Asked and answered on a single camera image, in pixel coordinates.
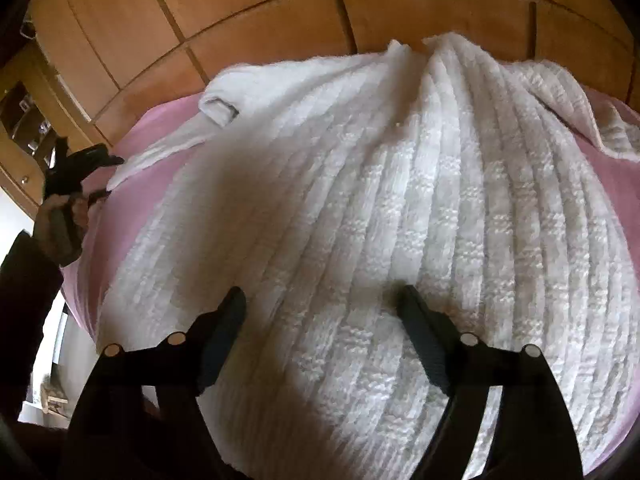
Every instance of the person's arm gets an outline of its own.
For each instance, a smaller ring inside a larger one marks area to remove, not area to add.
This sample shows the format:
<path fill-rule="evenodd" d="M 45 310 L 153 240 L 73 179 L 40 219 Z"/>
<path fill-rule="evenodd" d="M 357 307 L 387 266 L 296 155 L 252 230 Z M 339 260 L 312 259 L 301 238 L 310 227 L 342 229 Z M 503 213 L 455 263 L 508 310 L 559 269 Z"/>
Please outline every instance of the person's arm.
<path fill-rule="evenodd" d="M 40 207 L 34 236 L 21 232 L 0 267 L 0 415 L 17 420 L 26 398 L 40 342 L 42 325 L 62 286 L 49 213 L 69 197 L 53 195 Z M 86 229 L 86 201 L 73 207 L 82 235 Z"/>

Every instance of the black sleeve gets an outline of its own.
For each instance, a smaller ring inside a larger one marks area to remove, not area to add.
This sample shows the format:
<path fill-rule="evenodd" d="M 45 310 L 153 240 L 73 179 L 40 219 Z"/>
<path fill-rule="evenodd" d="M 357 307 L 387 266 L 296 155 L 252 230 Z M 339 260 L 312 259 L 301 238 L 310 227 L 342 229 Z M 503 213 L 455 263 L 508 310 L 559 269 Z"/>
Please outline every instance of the black sleeve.
<path fill-rule="evenodd" d="M 0 415 L 17 420 L 62 273 L 21 232 L 0 267 Z"/>

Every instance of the wooden cabinet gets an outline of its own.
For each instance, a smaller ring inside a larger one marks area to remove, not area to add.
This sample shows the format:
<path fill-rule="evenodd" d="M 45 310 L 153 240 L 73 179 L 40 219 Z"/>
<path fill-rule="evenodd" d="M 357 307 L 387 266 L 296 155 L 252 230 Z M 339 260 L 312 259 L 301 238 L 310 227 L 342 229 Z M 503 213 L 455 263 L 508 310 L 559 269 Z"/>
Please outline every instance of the wooden cabinet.
<path fill-rule="evenodd" d="M 95 127 L 73 106 L 34 44 L 26 46 L 0 68 L 0 99 L 19 84 L 24 85 L 34 106 L 57 134 L 68 139 L 72 152 L 104 142 Z M 12 140 L 6 125 L 0 121 L 0 186 L 34 218 L 42 202 L 43 184 L 44 174 L 36 160 Z"/>

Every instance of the wooden wall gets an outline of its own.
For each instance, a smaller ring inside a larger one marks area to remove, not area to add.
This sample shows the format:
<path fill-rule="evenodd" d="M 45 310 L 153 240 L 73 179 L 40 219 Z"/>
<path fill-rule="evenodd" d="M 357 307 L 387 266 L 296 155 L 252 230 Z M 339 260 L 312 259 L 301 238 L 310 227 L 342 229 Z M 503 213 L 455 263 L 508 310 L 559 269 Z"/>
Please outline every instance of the wooden wall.
<path fill-rule="evenodd" d="M 608 0 L 33 0 L 38 41 L 117 142 L 236 62 L 383 50 L 456 30 L 505 60 L 555 60 L 640 108 L 634 40 Z"/>

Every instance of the white knitted sweater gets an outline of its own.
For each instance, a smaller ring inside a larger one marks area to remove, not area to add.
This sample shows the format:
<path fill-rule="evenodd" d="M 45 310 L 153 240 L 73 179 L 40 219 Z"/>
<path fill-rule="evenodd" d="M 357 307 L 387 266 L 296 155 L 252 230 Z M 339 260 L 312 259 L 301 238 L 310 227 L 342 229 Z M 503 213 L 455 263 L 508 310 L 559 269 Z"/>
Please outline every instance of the white knitted sweater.
<path fill-rule="evenodd" d="M 246 322 L 200 406 L 222 457 L 252 478 L 409 478 L 446 398 L 396 317 L 398 283 L 491 346 L 539 345 L 587 468 L 623 411 L 638 287 L 565 123 L 631 160 L 637 129 L 612 110 L 598 124 L 552 63 L 503 65 L 455 34 L 428 47 L 221 73 L 175 137 L 209 140 L 105 297 L 98 346 L 135 349 L 244 289 Z M 206 117 L 225 122 L 217 99 L 239 110 L 223 128 Z"/>

